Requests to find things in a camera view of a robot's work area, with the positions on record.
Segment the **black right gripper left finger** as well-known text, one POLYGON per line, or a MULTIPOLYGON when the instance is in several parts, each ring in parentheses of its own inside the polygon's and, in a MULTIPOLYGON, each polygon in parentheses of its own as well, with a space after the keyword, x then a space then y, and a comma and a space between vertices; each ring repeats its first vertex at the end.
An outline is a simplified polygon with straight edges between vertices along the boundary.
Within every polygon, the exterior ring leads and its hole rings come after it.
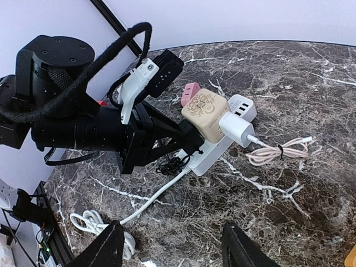
POLYGON ((119 221, 112 221, 79 256, 65 267, 121 267, 123 246, 123 227, 119 221))

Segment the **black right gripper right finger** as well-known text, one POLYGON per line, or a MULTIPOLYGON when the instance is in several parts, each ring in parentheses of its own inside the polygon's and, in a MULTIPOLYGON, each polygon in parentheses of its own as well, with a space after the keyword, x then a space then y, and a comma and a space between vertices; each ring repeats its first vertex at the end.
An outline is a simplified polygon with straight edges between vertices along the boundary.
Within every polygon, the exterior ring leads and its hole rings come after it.
POLYGON ((279 267, 233 222, 223 227, 221 251, 223 266, 279 267))

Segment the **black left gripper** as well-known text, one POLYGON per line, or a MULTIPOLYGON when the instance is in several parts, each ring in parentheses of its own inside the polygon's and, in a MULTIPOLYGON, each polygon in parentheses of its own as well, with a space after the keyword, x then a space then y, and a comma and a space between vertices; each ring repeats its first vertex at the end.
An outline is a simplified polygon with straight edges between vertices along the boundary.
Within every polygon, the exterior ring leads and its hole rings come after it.
POLYGON ((146 166, 162 156, 182 149, 185 143, 174 142, 153 148, 154 129, 173 139, 186 139, 180 126, 148 102, 134 107, 125 126, 121 147, 116 159, 121 174, 131 174, 136 166, 146 166))

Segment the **red cube socket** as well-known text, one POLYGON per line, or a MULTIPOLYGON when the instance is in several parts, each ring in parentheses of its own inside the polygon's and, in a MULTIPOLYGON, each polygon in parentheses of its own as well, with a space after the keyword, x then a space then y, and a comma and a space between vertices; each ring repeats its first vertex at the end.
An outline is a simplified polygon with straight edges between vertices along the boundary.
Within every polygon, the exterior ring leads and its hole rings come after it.
POLYGON ((100 106, 109 106, 109 104, 106 101, 98 101, 97 102, 100 106))

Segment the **orange power strip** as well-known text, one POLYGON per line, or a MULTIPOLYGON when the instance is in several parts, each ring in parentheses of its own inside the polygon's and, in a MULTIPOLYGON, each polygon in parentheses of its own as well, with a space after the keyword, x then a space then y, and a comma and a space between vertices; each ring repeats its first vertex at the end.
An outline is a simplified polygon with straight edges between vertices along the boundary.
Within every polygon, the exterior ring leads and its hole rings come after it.
POLYGON ((347 257, 344 260, 345 267, 356 267, 356 245, 348 253, 347 257))

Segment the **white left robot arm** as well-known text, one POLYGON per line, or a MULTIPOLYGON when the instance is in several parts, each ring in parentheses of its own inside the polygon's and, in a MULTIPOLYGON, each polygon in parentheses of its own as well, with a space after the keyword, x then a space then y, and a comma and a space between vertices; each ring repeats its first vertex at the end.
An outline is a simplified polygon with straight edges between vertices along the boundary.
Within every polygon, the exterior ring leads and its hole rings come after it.
POLYGON ((19 149, 30 134, 39 150, 80 149, 88 158, 110 151, 123 174, 188 146, 188 125, 145 101, 159 96, 183 67, 170 51, 147 57, 151 34, 149 23, 138 23, 99 56, 73 37, 33 39, 17 53, 16 73, 1 79, 1 144, 19 149), (100 104, 87 93, 89 81, 140 33, 145 40, 138 64, 107 93, 112 98, 119 89, 120 102, 100 104))

